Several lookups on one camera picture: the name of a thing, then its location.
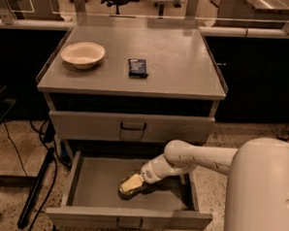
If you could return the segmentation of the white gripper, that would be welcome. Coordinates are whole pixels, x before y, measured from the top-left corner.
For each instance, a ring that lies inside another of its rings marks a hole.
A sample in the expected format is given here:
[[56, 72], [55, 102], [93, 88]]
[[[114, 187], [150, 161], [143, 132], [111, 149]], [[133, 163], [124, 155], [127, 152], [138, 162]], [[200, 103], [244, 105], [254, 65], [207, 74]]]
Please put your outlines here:
[[142, 166], [140, 175], [135, 174], [123, 181], [119, 186], [119, 190], [123, 194], [129, 194], [142, 188], [144, 182], [154, 184], [162, 181], [166, 177], [167, 172], [165, 165], [163, 163], [150, 160]]

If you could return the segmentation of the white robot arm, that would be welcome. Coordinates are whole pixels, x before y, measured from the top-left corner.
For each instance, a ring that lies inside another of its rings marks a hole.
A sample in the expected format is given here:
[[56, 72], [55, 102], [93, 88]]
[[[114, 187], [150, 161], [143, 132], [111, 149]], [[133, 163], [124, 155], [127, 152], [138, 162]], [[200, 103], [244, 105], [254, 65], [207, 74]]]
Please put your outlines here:
[[201, 166], [228, 177], [224, 231], [289, 231], [289, 143], [258, 138], [240, 148], [192, 146], [170, 141], [119, 186], [129, 196], [145, 185]]

